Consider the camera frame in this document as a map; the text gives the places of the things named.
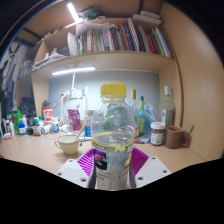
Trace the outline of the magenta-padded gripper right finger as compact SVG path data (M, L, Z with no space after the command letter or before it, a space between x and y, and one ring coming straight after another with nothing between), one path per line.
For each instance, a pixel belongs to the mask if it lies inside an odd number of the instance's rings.
M147 156L138 148L132 151L129 171L130 187L140 188L170 175L169 169L156 156Z

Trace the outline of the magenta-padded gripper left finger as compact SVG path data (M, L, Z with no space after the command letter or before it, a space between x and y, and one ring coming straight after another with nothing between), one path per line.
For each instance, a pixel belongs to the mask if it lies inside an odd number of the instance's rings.
M90 149L77 159L68 159L56 175L83 188L94 189L96 186L94 151Z

